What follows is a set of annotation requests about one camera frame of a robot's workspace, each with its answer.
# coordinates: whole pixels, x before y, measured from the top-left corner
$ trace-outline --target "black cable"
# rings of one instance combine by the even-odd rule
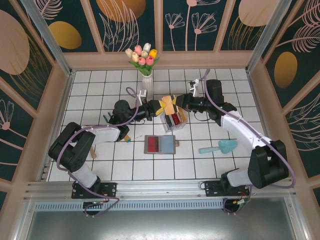
[[[201,187],[201,185],[204,184],[204,183],[205,183],[205,182],[203,181],[203,182],[200,183],[200,185],[199,185],[199,188],[200,188],[201,190],[206,190],[205,188],[202,188],[202,187]]]
[[[134,121],[134,123],[129,123],[128,125],[143,125],[145,124],[146,120],[142,119],[143,120],[143,123],[136,123],[136,121]]]
[[[195,113],[195,112],[194,112],[194,118],[197,119],[197,120],[200,121],[200,122],[206,122],[206,121],[209,121],[209,120],[210,120],[210,118],[208,118],[207,120],[200,120],[200,119],[198,119],[198,118],[196,117],[196,113]]]

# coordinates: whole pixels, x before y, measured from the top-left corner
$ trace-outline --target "tulip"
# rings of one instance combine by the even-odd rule
[[[138,55],[141,55],[141,52],[142,52],[142,48],[140,45],[137,45],[134,47],[134,51],[138,54]]]
[[[147,53],[149,53],[149,52],[150,52],[150,49],[151,49],[151,44],[147,42],[147,43],[143,46],[143,50],[146,51]]]
[[[145,50],[143,50],[142,52],[141,52],[141,57],[143,57],[143,58],[147,58],[148,57],[148,52],[147,51],[145,51]]]
[[[132,61],[137,63],[139,61],[139,55],[135,51],[132,53]]]
[[[152,64],[154,64],[155,60],[152,56],[148,56],[145,60],[145,63],[148,65],[148,66],[151,66]]]
[[[153,57],[153,58],[155,59],[156,56],[157,56],[157,50],[152,49],[152,50],[149,52],[149,56],[151,56],[151,57]]]
[[[146,64],[146,59],[143,57],[139,57],[139,64],[140,65],[145,65]]]
[[[130,48],[127,48],[126,50],[125,50],[125,54],[129,57],[129,58],[132,58],[132,50],[130,49]]]

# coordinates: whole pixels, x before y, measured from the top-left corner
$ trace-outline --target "white tulip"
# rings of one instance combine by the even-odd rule
[[[150,49],[151,49],[151,44],[147,42],[147,43],[143,46],[143,50],[146,51],[147,53],[149,53],[149,52],[150,52]]]
[[[126,50],[125,50],[125,54],[129,57],[129,58],[132,58],[132,50],[130,49],[130,48],[127,48]]]
[[[137,63],[139,61],[139,55],[135,51],[132,53],[132,61]]]
[[[141,57],[143,57],[143,58],[147,58],[149,56],[149,53],[147,52],[147,51],[145,51],[145,50],[143,50],[142,52],[141,52]]]

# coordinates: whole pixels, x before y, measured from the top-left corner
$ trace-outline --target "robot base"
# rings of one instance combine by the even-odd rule
[[[220,180],[204,181],[202,184],[204,184],[206,197],[240,197],[241,192],[249,195],[249,189],[246,186],[225,189]]]
[[[107,197],[115,197],[117,192],[116,182],[100,183],[97,194],[105,195]],[[78,183],[72,184],[72,199],[99,199],[100,197],[92,195],[91,193],[84,190]]]

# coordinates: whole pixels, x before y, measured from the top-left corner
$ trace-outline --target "wooden stick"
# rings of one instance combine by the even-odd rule
[[[90,154],[91,154],[91,157],[92,157],[93,159],[95,159],[95,158],[97,157],[97,155],[96,155],[95,150],[94,150],[93,147],[90,147]]]

